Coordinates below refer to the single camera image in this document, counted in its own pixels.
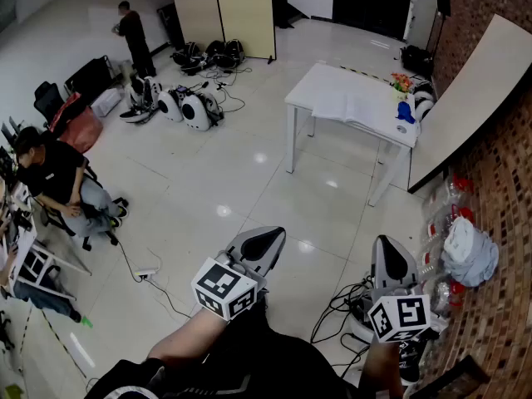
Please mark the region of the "person's right shoe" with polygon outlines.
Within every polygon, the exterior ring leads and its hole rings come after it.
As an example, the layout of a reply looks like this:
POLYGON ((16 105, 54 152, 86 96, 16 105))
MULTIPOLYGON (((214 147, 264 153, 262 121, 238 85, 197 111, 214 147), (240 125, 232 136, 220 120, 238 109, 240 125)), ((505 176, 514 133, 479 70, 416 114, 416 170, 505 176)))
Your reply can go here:
POLYGON ((419 337, 399 343, 399 373, 403 386, 419 381, 420 361, 428 342, 427 338, 419 337))

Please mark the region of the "black staircase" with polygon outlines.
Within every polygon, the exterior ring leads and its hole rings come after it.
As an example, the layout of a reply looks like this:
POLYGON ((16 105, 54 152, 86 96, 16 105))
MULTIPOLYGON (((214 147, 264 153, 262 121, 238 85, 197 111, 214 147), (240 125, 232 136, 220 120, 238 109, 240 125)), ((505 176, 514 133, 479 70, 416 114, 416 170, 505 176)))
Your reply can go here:
POLYGON ((301 19, 308 19, 308 16, 298 10, 288 0, 273 1, 273 24, 282 29, 293 28, 293 24, 301 19))

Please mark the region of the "person's black clothing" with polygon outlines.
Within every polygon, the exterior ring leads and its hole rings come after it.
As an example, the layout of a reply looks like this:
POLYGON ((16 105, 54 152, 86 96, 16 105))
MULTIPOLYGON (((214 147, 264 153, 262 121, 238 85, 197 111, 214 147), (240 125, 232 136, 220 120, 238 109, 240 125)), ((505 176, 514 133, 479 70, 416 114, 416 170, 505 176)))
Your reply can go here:
POLYGON ((85 399, 358 399, 308 342, 275 332, 265 302, 229 323, 200 359, 120 360, 85 399))

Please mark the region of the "person's right forearm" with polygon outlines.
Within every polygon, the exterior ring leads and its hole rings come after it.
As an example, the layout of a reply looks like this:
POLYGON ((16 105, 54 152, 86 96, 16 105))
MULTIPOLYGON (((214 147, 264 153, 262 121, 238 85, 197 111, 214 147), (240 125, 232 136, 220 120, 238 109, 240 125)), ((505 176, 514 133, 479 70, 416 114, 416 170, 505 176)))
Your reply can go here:
POLYGON ((372 342, 357 388, 363 399, 377 399, 384 393, 388 399, 403 399, 399 360, 398 342, 372 342))

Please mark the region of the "black office chair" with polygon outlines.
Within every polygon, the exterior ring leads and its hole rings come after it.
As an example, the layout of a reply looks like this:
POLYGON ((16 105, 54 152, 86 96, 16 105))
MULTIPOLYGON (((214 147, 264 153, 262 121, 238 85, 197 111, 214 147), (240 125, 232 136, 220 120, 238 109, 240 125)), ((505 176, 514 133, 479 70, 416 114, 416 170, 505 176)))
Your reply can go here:
POLYGON ((34 91, 34 97, 35 100, 33 102, 33 106, 44 116, 44 127, 48 129, 52 125, 55 115, 65 103, 59 92, 57 84, 44 81, 34 91))

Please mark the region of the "black double door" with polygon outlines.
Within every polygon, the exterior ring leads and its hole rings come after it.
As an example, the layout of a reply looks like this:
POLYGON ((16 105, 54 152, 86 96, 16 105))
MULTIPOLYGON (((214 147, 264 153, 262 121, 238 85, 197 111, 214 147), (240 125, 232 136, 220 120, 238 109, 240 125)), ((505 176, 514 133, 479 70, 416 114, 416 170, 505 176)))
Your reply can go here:
POLYGON ((402 40, 411 0, 333 0, 332 20, 402 40))

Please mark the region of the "white box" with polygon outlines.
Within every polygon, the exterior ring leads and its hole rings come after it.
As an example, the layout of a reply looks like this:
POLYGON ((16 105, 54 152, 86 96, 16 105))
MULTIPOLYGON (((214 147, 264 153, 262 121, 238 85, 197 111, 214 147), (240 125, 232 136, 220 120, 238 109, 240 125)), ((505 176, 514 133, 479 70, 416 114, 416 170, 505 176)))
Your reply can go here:
POLYGON ((101 93, 91 104, 94 114, 100 118, 106 117, 121 101, 119 88, 111 88, 101 93))

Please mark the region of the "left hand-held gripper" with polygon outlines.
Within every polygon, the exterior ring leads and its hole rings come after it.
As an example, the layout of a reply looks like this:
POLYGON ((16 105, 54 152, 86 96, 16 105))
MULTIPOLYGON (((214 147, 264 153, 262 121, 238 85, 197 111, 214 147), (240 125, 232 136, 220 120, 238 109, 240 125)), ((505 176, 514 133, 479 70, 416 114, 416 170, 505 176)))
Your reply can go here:
POLYGON ((285 243, 286 231, 279 226, 238 234, 226 252, 207 258, 191 281, 197 303, 225 321, 249 310, 266 287, 265 276, 278 262, 285 243))

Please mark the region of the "black swivel chair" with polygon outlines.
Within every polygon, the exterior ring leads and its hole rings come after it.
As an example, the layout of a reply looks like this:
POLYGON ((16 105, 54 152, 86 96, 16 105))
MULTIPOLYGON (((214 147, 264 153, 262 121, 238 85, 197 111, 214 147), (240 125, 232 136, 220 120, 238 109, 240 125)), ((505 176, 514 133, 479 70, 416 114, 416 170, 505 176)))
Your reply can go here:
POLYGON ((84 161, 82 168, 83 176, 78 184, 75 183, 78 186, 75 201, 61 204, 44 194, 36 195, 35 199, 46 212, 56 215, 61 221, 59 227, 83 238, 84 250, 91 251, 90 237, 97 234, 105 234, 111 244, 117 246, 119 240, 114 231, 128 215, 129 202, 122 197, 111 198, 97 181, 88 160, 84 161))

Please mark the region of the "white paper notebook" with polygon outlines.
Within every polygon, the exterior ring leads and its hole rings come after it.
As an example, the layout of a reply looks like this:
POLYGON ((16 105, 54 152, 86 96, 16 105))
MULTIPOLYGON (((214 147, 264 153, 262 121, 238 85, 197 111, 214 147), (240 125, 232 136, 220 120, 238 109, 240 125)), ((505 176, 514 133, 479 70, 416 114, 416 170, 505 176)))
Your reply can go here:
POLYGON ((324 89, 313 103, 316 118, 359 124, 375 131, 396 131, 397 102, 390 87, 324 89))

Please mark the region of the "person's left forearm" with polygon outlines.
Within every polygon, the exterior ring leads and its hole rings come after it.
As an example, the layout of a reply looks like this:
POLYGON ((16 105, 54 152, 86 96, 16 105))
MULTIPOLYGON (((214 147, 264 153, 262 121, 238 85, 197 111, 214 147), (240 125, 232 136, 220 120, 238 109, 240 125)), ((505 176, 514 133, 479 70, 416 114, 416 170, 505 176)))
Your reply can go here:
POLYGON ((172 367, 201 362, 227 326, 227 321, 203 308, 182 327, 156 343, 147 357, 172 367))

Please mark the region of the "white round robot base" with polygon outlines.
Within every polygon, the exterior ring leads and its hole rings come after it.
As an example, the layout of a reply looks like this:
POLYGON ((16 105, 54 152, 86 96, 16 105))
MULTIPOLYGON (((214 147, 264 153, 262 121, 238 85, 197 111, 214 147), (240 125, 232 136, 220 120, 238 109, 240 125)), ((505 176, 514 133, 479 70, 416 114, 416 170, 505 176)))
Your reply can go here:
POLYGON ((415 117, 422 121, 436 103, 434 87, 430 81, 421 81, 413 88, 415 117))

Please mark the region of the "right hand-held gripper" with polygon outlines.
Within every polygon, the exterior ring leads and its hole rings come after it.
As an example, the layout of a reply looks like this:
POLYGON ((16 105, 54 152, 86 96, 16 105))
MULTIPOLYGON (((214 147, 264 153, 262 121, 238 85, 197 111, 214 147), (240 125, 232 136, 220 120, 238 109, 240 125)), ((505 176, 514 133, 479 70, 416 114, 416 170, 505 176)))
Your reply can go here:
POLYGON ((378 342, 402 342, 431 325, 430 297, 420 285, 416 261, 397 240, 378 235, 372 246, 372 307, 367 316, 378 342))

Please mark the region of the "pile of clear plastic bottles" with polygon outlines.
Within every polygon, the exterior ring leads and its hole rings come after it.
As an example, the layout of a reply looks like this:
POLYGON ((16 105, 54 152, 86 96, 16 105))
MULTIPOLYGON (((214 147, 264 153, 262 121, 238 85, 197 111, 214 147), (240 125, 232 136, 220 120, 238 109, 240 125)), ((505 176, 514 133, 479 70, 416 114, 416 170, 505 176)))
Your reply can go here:
POLYGON ((474 192, 472 180, 453 174, 436 186, 422 205, 424 224, 417 256, 422 292, 431 299, 431 311, 446 316, 458 303, 453 298, 453 281, 446 273, 441 254, 455 219, 462 216, 474 222, 468 207, 474 192))

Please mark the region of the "white robot pod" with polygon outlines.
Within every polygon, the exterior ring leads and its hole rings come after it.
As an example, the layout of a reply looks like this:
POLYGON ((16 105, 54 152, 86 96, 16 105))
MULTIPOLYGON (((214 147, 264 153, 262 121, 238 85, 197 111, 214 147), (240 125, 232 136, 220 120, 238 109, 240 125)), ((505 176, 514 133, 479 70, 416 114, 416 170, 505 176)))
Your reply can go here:
POLYGON ((186 96, 181 112, 186 125, 197 131, 208 131, 224 119, 224 112, 210 93, 186 96))
POLYGON ((183 115, 180 109, 180 98, 176 90, 163 90, 158 95, 158 106, 163 115, 175 122, 181 122, 183 115))
POLYGON ((132 76, 126 87, 128 111, 120 114, 120 119, 128 124, 145 124, 159 110, 161 92, 161 84, 153 77, 132 76))

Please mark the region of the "red bag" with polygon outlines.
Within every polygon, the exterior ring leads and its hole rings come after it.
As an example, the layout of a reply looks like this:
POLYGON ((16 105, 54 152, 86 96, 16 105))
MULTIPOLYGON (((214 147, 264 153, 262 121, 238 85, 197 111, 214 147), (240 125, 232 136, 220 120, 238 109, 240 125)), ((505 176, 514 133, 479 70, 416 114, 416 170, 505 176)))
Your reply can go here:
POLYGON ((74 92, 54 115, 48 130, 59 141, 85 154, 97 142, 103 125, 82 95, 74 92))

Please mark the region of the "black speaker on stand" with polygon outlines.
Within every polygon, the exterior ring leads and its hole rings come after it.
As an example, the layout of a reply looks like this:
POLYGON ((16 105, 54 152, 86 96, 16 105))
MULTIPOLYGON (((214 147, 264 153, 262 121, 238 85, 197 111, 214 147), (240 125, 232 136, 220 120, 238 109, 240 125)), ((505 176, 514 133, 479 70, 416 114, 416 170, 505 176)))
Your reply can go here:
POLYGON ((437 34, 436 43, 434 44, 432 51, 431 51, 431 59, 434 59, 436 56, 436 51, 439 46, 439 42, 441 40, 443 25, 446 19, 451 15, 451 0, 436 0, 436 10, 437 10, 437 13, 440 15, 441 23, 440 23, 439 32, 437 34))

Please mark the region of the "black open case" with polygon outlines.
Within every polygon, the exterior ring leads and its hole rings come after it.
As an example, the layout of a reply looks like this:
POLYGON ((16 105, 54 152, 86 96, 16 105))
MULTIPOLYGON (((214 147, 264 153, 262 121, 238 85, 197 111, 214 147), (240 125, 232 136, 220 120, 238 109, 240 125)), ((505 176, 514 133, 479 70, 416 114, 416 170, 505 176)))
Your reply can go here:
POLYGON ((64 82, 69 93, 79 93, 87 100, 96 99, 116 82, 117 74, 107 55, 91 59, 64 82))

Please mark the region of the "blue cloth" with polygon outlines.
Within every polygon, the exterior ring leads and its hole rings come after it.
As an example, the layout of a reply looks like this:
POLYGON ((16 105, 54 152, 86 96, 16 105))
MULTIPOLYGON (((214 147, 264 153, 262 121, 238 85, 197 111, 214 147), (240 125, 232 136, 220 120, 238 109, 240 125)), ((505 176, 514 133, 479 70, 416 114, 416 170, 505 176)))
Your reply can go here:
POLYGON ((412 115, 411 107, 406 101, 400 101, 397 105, 397 119, 414 125, 416 118, 412 115))

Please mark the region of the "beige partition panel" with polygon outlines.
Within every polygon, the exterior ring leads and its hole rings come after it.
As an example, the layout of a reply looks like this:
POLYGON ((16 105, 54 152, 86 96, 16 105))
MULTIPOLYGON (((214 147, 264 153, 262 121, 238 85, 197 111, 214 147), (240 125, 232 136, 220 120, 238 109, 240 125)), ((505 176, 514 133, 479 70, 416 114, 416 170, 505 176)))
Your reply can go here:
POLYGON ((224 42, 218 0, 174 0, 185 42, 204 50, 211 42, 224 42))
POLYGON ((277 58, 273 0, 219 0, 224 35, 239 40, 247 57, 277 58))

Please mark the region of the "white leaning board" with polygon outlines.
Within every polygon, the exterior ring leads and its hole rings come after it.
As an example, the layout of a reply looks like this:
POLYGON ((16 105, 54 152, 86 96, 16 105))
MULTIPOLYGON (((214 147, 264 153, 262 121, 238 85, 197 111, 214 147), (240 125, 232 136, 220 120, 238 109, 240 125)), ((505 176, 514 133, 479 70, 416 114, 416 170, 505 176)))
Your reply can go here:
POLYGON ((421 122, 408 192, 433 179, 499 108, 532 64, 532 34, 495 14, 453 82, 421 122))

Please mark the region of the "grey cloth pile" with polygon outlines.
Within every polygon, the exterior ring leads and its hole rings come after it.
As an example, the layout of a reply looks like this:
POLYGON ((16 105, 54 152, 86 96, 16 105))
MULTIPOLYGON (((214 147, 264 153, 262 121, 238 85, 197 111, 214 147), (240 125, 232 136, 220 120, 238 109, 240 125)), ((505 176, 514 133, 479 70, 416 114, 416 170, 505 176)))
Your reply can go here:
POLYGON ((497 244, 465 217, 457 217, 443 243, 445 271, 458 283, 474 288, 494 275, 499 263, 497 244))

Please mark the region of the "black robot pod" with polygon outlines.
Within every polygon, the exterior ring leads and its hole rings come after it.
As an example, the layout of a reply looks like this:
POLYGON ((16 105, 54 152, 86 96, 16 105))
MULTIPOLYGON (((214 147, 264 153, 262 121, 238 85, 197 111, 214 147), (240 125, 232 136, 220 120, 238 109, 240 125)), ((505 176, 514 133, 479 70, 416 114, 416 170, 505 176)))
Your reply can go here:
POLYGON ((195 42, 187 42, 182 49, 174 52, 170 59, 188 76, 200 71, 200 49, 195 42))
POLYGON ((237 39, 228 42, 213 41, 207 46, 204 54, 207 56, 207 62, 222 69, 234 69, 245 59, 243 45, 237 39))

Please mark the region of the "white table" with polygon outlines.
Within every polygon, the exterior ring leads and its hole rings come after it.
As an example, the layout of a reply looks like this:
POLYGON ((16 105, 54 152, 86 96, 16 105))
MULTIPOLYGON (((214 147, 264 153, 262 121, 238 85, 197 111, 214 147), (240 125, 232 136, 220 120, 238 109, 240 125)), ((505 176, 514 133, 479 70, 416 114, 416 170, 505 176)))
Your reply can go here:
MULTIPOLYGON (((357 73, 341 67, 329 66, 322 63, 315 64, 300 80, 297 85, 288 93, 284 102, 287 105, 287 150, 285 160, 285 170, 293 173, 295 167, 295 150, 297 138, 297 119, 300 111, 307 111, 311 114, 311 109, 317 94, 324 89, 383 89, 392 86, 384 81, 379 81, 371 76, 357 73)), ((346 124, 341 121, 333 121, 342 126, 353 128, 374 136, 379 140, 384 140, 399 148, 395 160, 388 166, 387 172, 379 180, 376 189, 373 191, 368 204, 373 207, 382 197, 387 187, 390 185, 396 174, 402 168, 404 161, 414 150, 416 140, 421 134, 421 123, 416 120, 414 125, 405 121, 398 121, 399 126, 406 128, 406 133, 400 131, 375 131, 359 124, 346 124)))

